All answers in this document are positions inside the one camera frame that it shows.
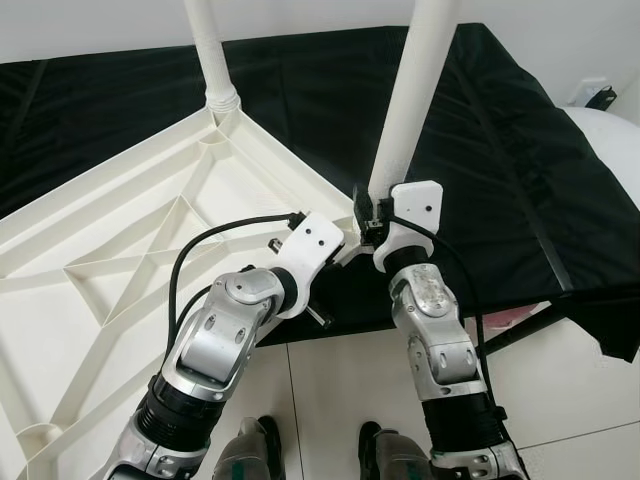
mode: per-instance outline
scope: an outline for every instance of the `black tablecloth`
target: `black tablecloth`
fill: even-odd
[[[272,37],[225,52],[244,110],[351,195],[369,177],[405,35]],[[0,215],[201,108],[203,90],[193,47],[1,65]],[[560,299],[606,351],[637,350],[640,214],[483,25],[458,27],[409,172],[421,179],[444,187],[440,233],[467,262],[485,311]],[[439,250],[434,262],[468,308],[456,265]],[[329,269],[313,298],[334,324],[303,315],[267,342],[389,327],[386,287],[367,257]],[[593,299],[606,308],[585,310]]]

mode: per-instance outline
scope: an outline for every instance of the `white plastic frame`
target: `white plastic frame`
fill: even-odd
[[[97,470],[159,368],[180,248],[290,211],[352,223],[351,201],[244,113],[216,125],[202,110],[0,221],[0,472]],[[196,247],[178,304],[225,271],[272,263],[269,239],[287,235],[255,225]]]

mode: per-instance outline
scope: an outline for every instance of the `black wire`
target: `black wire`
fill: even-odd
[[[474,317],[476,319],[476,332],[478,335],[478,358],[480,359],[480,369],[482,370],[482,375],[484,376],[484,382],[487,385],[487,394],[489,395],[489,400],[491,401],[493,407],[496,406],[496,401],[493,396],[493,387],[491,386],[491,378],[489,377],[489,365],[487,363],[487,350],[484,344],[484,325],[482,320],[482,312],[480,311],[480,300],[478,298],[478,291],[476,290],[476,285],[467,270],[467,266],[464,263],[464,260],[457,252],[455,248],[453,248],[449,243],[438,237],[436,234],[430,232],[426,228],[421,227],[420,225],[416,225],[404,218],[396,217],[395,215],[389,218],[389,221],[395,222],[398,225],[402,225],[403,227],[410,228],[421,235],[429,238],[433,243],[440,245],[442,248],[447,250],[451,256],[458,262],[458,266],[462,271],[465,280],[469,286],[469,292],[471,293],[471,301],[473,302],[473,310]]]
[[[189,310],[193,308],[193,306],[198,300],[200,300],[207,293],[209,293],[209,290],[211,290],[211,285],[207,285],[198,293],[196,293],[193,297],[191,297],[191,300],[189,300],[187,304],[184,306],[184,308],[182,309],[182,312],[180,313],[180,316],[178,317],[178,323],[177,323],[178,333],[180,333],[180,328],[182,328],[182,324],[184,323],[185,318],[187,318],[187,315],[189,314]]]
[[[283,220],[291,219],[295,214],[287,213],[283,215],[269,215],[264,217],[253,217],[246,218],[244,220],[238,220],[236,222],[227,223],[225,225],[220,225],[219,227],[214,227],[206,232],[202,232],[200,235],[192,238],[189,243],[187,243],[180,253],[178,254],[178,258],[176,258],[175,263],[173,264],[173,270],[171,270],[171,280],[169,281],[169,330],[167,333],[167,350],[165,352],[165,360],[169,355],[169,352],[173,348],[173,345],[176,341],[176,337],[178,336],[178,323],[176,321],[176,303],[178,296],[178,275],[180,274],[180,269],[182,268],[182,264],[189,252],[201,241],[217,235],[222,232],[226,232],[227,230],[231,230],[233,228],[244,227],[246,225],[253,225],[256,223],[268,223],[268,222],[280,222]]]

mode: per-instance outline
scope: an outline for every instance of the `white tube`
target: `white tube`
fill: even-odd
[[[184,4],[207,84],[207,107],[214,114],[225,114],[240,105],[240,97],[229,77],[211,1],[184,0]]]
[[[455,33],[460,0],[416,0],[369,179],[377,207],[404,181]]]

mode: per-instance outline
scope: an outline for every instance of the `floor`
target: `floor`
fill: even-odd
[[[640,362],[604,357],[563,320],[490,357],[496,398],[533,480],[640,479]],[[196,478],[211,478],[243,416],[276,418],[288,480],[358,479],[360,425],[430,448],[396,330],[261,348]]]

